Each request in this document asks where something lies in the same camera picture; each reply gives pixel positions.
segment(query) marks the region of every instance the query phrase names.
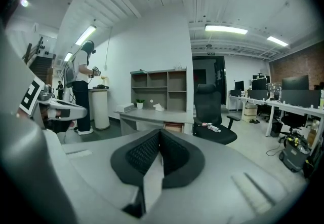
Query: white round table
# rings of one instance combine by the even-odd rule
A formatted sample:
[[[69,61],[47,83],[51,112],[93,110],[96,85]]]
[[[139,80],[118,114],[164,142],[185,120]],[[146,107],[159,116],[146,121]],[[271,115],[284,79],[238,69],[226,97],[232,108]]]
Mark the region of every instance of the white round table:
[[[92,100],[92,114],[95,119],[96,129],[103,130],[110,126],[108,115],[108,96],[109,89],[89,89]]]

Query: chair headrest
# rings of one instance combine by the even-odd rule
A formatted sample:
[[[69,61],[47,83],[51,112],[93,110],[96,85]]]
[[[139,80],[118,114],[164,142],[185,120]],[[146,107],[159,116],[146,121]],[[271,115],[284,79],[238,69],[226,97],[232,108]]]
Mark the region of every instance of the chair headrest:
[[[216,92],[216,86],[213,84],[198,84],[197,93],[213,93]]]

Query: fluorescent light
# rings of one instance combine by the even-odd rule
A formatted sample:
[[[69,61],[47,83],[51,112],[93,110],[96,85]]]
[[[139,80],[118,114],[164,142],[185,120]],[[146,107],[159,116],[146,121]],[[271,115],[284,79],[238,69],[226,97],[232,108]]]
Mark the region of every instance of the fluorescent light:
[[[225,26],[216,26],[216,25],[206,25],[205,31],[223,31],[223,32],[231,32],[245,35],[248,31],[241,28],[236,27],[225,27]]]
[[[95,26],[89,26],[85,32],[79,37],[79,39],[75,42],[78,46],[81,46],[84,41],[96,30]]]
[[[20,4],[24,7],[27,7],[28,6],[28,1],[27,0],[21,0],[20,1]]]
[[[274,37],[272,37],[272,36],[270,36],[270,37],[268,37],[267,38],[268,40],[270,40],[270,41],[272,41],[272,42],[275,42],[275,43],[277,43],[277,44],[279,44],[279,45],[282,45],[282,46],[288,46],[288,44],[287,43],[285,43],[285,42],[283,42],[283,41],[281,41],[281,40],[278,40],[278,39],[276,39],[276,38],[274,38]]]
[[[68,61],[71,58],[71,56],[72,56],[72,53],[71,52],[68,52],[66,54],[66,57],[64,58],[64,61]]]

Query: wheel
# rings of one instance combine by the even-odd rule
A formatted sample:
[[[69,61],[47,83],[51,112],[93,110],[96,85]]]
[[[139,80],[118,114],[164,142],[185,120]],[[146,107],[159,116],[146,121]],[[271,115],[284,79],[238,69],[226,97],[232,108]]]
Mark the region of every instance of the wheel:
[[[285,157],[284,153],[281,152],[281,153],[279,154],[279,159],[280,159],[280,161],[283,161],[283,160],[284,160],[284,157]]]

